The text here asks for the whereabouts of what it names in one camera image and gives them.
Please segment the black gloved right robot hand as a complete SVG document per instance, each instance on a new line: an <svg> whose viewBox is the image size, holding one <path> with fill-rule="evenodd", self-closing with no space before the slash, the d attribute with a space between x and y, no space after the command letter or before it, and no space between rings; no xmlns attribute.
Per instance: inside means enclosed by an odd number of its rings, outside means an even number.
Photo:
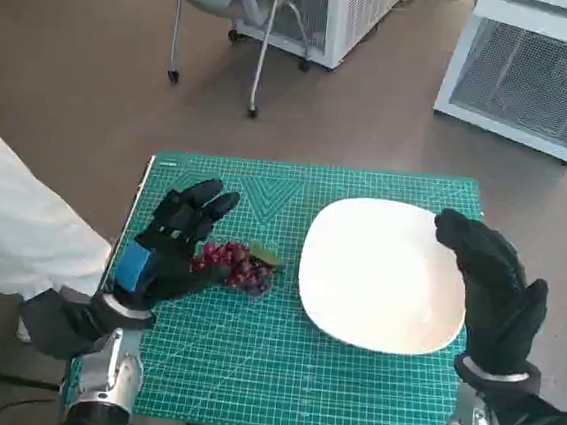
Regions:
<svg viewBox="0 0 567 425"><path fill-rule="evenodd" d="M447 208L434 220L438 242L453 251L465 287L466 355L485 374L526 373L533 339L546 319L549 285L526 279L501 233Z"/></svg>

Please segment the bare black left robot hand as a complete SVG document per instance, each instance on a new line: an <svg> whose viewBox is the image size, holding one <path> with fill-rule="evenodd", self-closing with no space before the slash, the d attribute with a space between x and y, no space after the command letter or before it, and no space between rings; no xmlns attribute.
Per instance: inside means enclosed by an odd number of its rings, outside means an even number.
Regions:
<svg viewBox="0 0 567 425"><path fill-rule="evenodd" d="M229 273L218 264L192 269L197 244L240 200L239 193L223 189L220 179L209 179L166 194L113 267L116 300L133 310L150 310L158 301L202 292Z"/></svg>

